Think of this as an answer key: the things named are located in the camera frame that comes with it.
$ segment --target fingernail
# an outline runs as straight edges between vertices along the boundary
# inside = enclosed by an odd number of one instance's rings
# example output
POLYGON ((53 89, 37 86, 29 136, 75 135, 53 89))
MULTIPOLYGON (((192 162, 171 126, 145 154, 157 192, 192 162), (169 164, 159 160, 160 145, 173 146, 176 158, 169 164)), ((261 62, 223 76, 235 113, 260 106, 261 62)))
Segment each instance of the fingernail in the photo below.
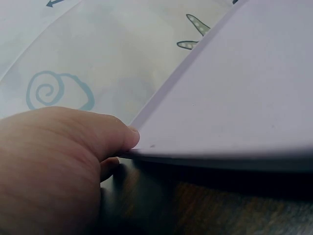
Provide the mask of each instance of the fingernail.
POLYGON ((129 129, 131 129, 134 132, 138 132, 138 130, 136 128, 134 128, 133 126, 128 126, 129 129))
POLYGON ((140 139, 139 131, 136 128, 132 127, 132 126, 128 126, 128 128, 131 129, 136 134, 136 136, 137 136, 136 144, 137 144, 139 139, 140 139))

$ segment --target spiral swirl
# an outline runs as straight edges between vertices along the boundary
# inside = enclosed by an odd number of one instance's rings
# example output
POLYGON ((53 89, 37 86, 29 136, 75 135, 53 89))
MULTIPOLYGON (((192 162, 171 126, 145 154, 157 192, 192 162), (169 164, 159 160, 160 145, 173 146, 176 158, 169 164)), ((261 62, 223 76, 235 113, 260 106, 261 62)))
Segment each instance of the spiral swirl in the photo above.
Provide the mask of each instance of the spiral swirl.
POLYGON ((27 92, 26 92, 26 103, 29 107, 30 110, 34 110, 34 109, 37 109, 35 108, 35 106, 33 105, 33 103, 31 102, 31 99, 30 99, 30 92, 31 92, 31 88, 33 86, 33 83, 34 81, 36 80, 36 78, 38 78, 39 76, 41 75, 44 75, 44 74, 48 74, 48 75, 51 75, 53 76, 57 83, 58 83, 58 92, 56 93, 55 97, 53 98, 52 101, 50 102, 46 102, 44 101, 39 93, 40 91, 42 90, 42 88, 49 88, 49 91, 45 94, 46 97, 49 97, 49 96, 52 96, 54 94, 54 87, 51 85, 51 84, 47 84, 47 83, 44 83, 44 84, 41 84, 37 87, 36 89, 36 99, 43 105, 45 106, 52 106, 52 105, 55 105, 57 104, 61 98, 63 97, 64 95, 64 90, 65 90, 65 86, 64 86, 64 82, 62 81, 62 76, 67 76, 67 77, 70 77, 71 79, 73 79, 79 86, 80 88, 82 88, 82 90, 86 93, 87 95, 87 98, 88 98, 88 102, 83 105, 81 108, 79 108, 79 110, 85 110, 85 111, 89 111, 91 110, 93 107, 94 107, 94 96, 93 96, 93 93, 92 91, 90 90, 90 88, 87 86, 86 83, 83 83, 81 82, 77 76, 74 76, 74 75, 71 75, 69 73, 62 73, 62 74, 57 74, 57 73, 54 73, 52 71, 42 71, 42 72, 39 72, 37 74, 35 74, 32 79, 29 81, 29 84, 28 84, 28 87, 27 87, 27 92))

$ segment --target finger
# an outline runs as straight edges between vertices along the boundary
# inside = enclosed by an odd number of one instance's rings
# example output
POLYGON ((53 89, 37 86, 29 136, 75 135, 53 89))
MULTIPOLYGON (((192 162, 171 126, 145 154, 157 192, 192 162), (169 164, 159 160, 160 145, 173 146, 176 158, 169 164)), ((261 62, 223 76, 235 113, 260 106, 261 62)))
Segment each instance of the finger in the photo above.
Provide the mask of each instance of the finger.
POLYGON ((110 115, 61 107, 43 108, 11 117, 3 126, 14 126, 21 119, 36 128, 66 137, 87 149, 99 162, 135 147, 138 131, 110 115))
POLYGON ((108 158, 100 163, 101 166, 101 181, 110 178, 114 170, 119 166, 118 158, 108 158))
POLYGON ((129 151, 139 142, 139 132, 116 117, 77 110, 67 116, 70 118, 64 121, 71 126, 71 137, 89 149, 99 162, 116 152, 129 151))

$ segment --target wood grain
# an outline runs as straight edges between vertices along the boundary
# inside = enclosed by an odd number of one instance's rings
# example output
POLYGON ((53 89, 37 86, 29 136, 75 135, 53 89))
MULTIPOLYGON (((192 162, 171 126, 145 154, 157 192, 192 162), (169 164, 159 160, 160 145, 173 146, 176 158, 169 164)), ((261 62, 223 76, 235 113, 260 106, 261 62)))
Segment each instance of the wood grain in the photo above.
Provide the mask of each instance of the wood grain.
POLYGON ((122 162, 103 185, 100 234, 313 234, 311 174, 122 162))

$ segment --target hand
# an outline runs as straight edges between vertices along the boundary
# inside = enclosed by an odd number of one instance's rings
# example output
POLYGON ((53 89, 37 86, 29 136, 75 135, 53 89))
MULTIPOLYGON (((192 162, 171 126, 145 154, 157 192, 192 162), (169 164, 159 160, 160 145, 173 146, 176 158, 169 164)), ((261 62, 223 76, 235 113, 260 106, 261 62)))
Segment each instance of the hand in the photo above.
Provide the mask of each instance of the hand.
POLYGON ((0 234, 83 234, 96 225, 100 181, 139 133, 115 117, 44 108, 0 121, 0 234))

